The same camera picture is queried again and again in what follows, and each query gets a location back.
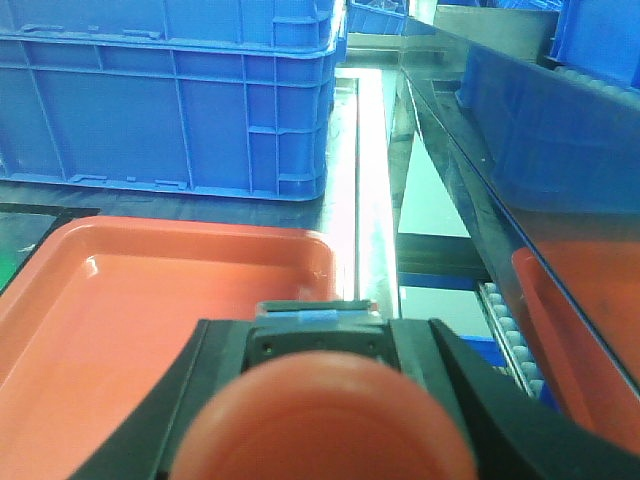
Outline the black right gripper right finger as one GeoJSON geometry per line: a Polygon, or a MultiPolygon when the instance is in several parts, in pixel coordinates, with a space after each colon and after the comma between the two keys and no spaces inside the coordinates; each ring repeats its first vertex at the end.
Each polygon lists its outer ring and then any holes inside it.
{"type": "Polygon", "coordinates": [[[482,479],[636,479],[638,456],[526,395],[438,319],[392,319],[400,370],[431,393],[482,479]]]}

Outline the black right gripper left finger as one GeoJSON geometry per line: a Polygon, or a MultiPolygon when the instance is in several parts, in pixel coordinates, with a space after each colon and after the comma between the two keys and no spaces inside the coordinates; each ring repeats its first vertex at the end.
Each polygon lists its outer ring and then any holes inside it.
{"type": "Polygon", "coordinates": [[[73,479],[167,479],[189,426],[243,370],[248,321],[200,320],[174,362],[73,479]]]}

